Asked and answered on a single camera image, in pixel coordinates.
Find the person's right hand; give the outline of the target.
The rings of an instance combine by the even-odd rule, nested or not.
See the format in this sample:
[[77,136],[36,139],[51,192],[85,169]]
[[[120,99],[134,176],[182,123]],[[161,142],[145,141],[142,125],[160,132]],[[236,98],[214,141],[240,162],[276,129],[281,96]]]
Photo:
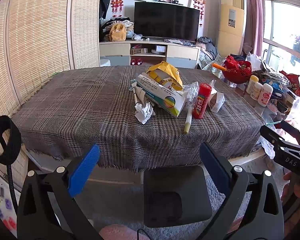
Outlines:
[[284,215],[300,213],[300,175],[292,171],[287,172],[283,179],[288,183],[282,191],[282,207]]

